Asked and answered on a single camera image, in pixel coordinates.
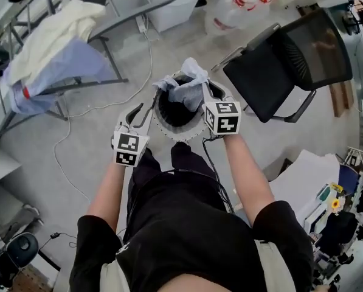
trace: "white towel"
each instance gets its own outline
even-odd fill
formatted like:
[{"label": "white towel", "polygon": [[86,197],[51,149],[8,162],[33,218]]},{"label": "white towel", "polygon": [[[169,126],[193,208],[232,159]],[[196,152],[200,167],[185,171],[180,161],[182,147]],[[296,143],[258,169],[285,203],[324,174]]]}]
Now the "white towel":
[{"label": "white towel", "polygon": [[73,38],[87,41],[95,19],[104,15],[103,5],[71,0],[62,11],[44,19],[10,63],[7,84],[13,86],[22,81],[22,85],[31,86],[51,59]]}]

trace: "metal railing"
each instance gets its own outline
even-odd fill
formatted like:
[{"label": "metal railing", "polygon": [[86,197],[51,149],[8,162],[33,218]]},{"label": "metal railing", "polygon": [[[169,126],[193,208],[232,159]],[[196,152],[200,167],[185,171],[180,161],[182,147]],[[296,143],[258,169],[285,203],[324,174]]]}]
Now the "metal railing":
[{"label": "metal railing", "polygon": [[[85,88],[89,86],[97,86],[97,85],[108,85],[108,84],[115,84],[115,83],[125,83],[128,82],[127,78],[123,78],[117,68],[117,65],[112,57],[111,52],[109,51],[106,42],[107,38],[103,37],[102,35],[115,28],[116,26],[124,23],[129,19],[133,19],[136,16],[141,14],[147,13],[163,5],[169,4],[174,0],[160,0],[156,2],[152,2],[147,0],[147,3],[142,6],[138,6],[135,9],[128,10],[125,13],[120,12],[113,0],[107,0],[107,8],[112,8],[114,17],[107,21],[107,23],[103,24],[102,26],[95,28],[92,32],[91,36],[89,37],[89,41],[98,39],[100,40],[101,45],[105,50],[105,54],[107,59],[110,60],[111,67],[113,68],[116,79],[115,80],[108,80],[104,82],[82,82],[80,77],[75,77],[72,81],[63,81],[63,83],[72,83],[68,85],[62,86],[53,86],[50,87],[42,92],[42,94],[62,94],[62,92],[77,89],[77,88]],[[39,23],[46,17],[52,16],[55,14],[55,7],[56,5],[53,3],[53,0],[46,0],[47,12],[41,15],[40,18],[37,20],[33,20],[30,17],[30,6],[34,0],[25,0],[20,4],[13,4],[10,9],[6,12],[6,14],[0,20],[0,76],[3,70],[9,65],[9,63],[13,60],[13,57],[20,52],[20,49],[23,47],[24,43],[26,42],[26,38],[31,34],[31,32],[36,28]],[[26,15],[26,21],[18,21],[18,16],[23,14]],[[20,32],[18,32],[15,27],[20,27]],[[2,39],[6,37],[8,38],[8,46],[4,48],[1,46]],[[56,118],[67,120],[67,117],[63,114],[60,105],[58,102],[55,102],[57,112],[53,112],[51,110],[46,111],[47,114],[54,116]],[[29,120],[33,116],[28,116],[19,122],[10,126],[11,121],[13,120],[15,113],[10,107],[8,101],[8,88],[2,88],[0,82],[0,137],[2,134],[12,129],[13,127],[17,126],[18,124]]]}]

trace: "white cable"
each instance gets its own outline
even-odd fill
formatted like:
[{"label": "white cable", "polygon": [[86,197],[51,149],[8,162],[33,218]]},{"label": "white cable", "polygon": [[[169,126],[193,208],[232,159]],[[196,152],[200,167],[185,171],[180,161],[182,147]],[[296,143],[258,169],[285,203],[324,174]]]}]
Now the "white cable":
[{"label": "white cable", "polygon": [[65,137],[63,137],[62,139],[60,139],[57,143],[55,143],[54,144],[54,146],[53,146],[53,152],[54,152],[54,159],[56,160],[56,162],[57,162],[57,164],[58,164],[58,166],[60,167],[60,170],[61,170],[61,172],[63,173],[63,175],[65,176],[65,178],[66,178],[66,180],[69,182],[69,184],[75,189],[75,190],[77,190],[80,194],[82,194],[87,200],[88,200],[88,202],[89,203],[91,203],[91,200],[88,198],[88,196],[85,194],[85,193],[83,193],[80,189],[78,189],[76,186],[74,186],[73,184],[72,184],[72,182],[69,180],[69,178],[67,178],[67,176],[66,176],[66,174],[65,174],[65,172],[64,172],[64,170],[62,169],[62,166],[61,166],[61,164],[60,164],[60,162],[58,161],[58,159],[57,159],[57,154],[56,154],[56,152],[55,152],[55,149],[56,149],[56,147],[57,147],[57,145],[59,144],[59,143],[61,143],[61,142],[63,142],[64,140],[66,140],[67,138],[68,138],[68,136],[69,135],[71,135],[71,118],[69,117],[69,110],[68,110],[68,108],[67,108],[67,103],[66,103],[66,99],[65,99],[65,95],[63,96],[64,97],[64,102],[65,102],[65,108],[66,108],[66,114],[67,114],[67,121],[68,121],[68,123],[69,123],[69,129],[68,129],[68,131],[67,131],[67,135],[65,135]]},{"label": "white cable", "polygon": [[93,108],[90,108],[88,110],[86,110],[85,112],[83,112],[82,114],[77,114],[77,115],[73,115],[73,116],[70,116],[69,115],[69,110],[67,108],[67,103],[66,103],[66,99],[65,99],[65,95],[64,95],[64,102],[65,102],[65,108],[66,108],[66,114],[67,114],[67,121],[69,123],[69,130],[67,132],[67,135],[65,135],[65,137],[63,137],[62,139],[60,139],[57,143],[54,144],[54,147],[53,147],[53,151],[54,151],[54,158],[55,158],[55,161],[57,162],[58,166],[60,167],[60,170],[61,172],[63,173],[63,175],[65,176],[66,180],[69,182],[69,184],[76,190],[78,191],[80,194],[82,194],[87,200],[89,203],[91,203],[91,200],[88,198],[87,195],[85,195],[85,193],[83,193],[80,189],[78,189],[76,186],[74,186],[72,184],[72,182],[69,180],[69,178],[67,177],[67,175],[65,174],[64,170],[62,169],[62,166],[60,164],[60,162],[58,161],[57,159],[57,154],[55,152],[55,149],[57,147],[57,145],[61,142],[63,142],[64,140],[66,140],[69,135],[71,134],[71,118],[74,118],[74,117],[81,117],[81,116],[84,116],[85,114],[87,114],[88,112],[92,111],[92,110],[99,110],[99,109],[103,109],[103,108],[107,108],[109,106],[112,106],[112,105],[121,105],[121,104],[124,104],[124,103],[127,103],[129,102],[134,96],[136,96],[138,93],[141,92],[141,90],[143,90],[143,88],[145,87],[145,85],[147,84],[147,82],[149,81],[152,73],[153,73],[153,54],[151,52],[151,40],[147,37],[147,30],[148,30],[148,26],[149,26],[149,20],[146,16],[146,19],[147,19],[147,25],[146,25],[146,31],[144,32],[144,35],[145,35],[145,38],[146,40],[148,41],[149,43],[149,53],[150,53],[150,71],[149,71],[149,75],[148,77],[146,78],[145,82],[143,83],[143,85],[140,87],[140,89],[135,92],[132,96],[130,96],[128,99],[126,99],[125,101],[123,102],[116,102],[116,103],[111,103],[111,104],[108,104],[108,105],[105,105],[105,106],[97,106],[97,107],[93,107]]}]

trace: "mesh chair back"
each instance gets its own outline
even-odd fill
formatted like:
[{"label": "mesh chair back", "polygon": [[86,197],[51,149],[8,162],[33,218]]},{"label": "mesh chair back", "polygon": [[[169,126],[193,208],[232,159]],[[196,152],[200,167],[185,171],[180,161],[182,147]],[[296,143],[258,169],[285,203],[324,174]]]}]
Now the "mesh chair back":
[{"label": "mesh chair back", "polygon": [[286,38],[283,39],[285,52],[295,67],[300,88],[310,91],[352,78],[345,44],[323,9],[282,27],[281,31],[293,42],[291,44]]}]

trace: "person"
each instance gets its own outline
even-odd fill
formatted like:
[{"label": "person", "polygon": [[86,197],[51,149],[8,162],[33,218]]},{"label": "person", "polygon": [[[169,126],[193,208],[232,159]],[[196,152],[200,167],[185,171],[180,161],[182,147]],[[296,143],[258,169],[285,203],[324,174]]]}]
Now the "person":
[{"label": "person", "polygon": [[109,165],[79,219],[71,291],[309,291],[313,250],[293,210],[274,200],[239,134],[224,144],[251,227],[226,212],[214,171],[190,146],[176,143],[171,162],[195,173],[161,173],[146,149],[128,187],[124,245],[116,235],[124,166]]}]

